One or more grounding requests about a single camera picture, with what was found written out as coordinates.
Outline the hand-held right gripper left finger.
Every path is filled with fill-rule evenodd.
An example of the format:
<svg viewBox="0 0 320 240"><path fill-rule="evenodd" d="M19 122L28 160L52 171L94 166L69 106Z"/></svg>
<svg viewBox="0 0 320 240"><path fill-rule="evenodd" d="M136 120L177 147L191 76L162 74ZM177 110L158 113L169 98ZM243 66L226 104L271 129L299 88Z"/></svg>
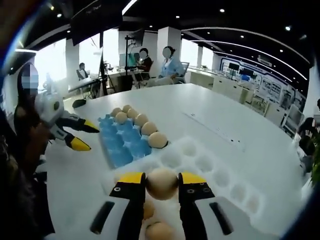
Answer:
<svg viewBox="0 0 320 240"><path fill-rule="evenodd" d="M123 175L108 193L98 171L48 172L56 240L137 240L144 216L145 174Z"/></svg>

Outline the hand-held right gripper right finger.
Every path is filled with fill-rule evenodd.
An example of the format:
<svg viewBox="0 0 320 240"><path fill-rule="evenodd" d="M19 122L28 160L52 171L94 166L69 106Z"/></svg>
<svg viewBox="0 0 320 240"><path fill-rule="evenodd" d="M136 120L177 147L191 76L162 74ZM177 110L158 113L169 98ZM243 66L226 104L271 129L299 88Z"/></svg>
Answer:
<svg viewBox="0 0 320 240"><path fill-rule="evenodd" d="M249 217L225 197L215 196L206 180L178 174L180 220L187 240L253 240Z"/></svg>

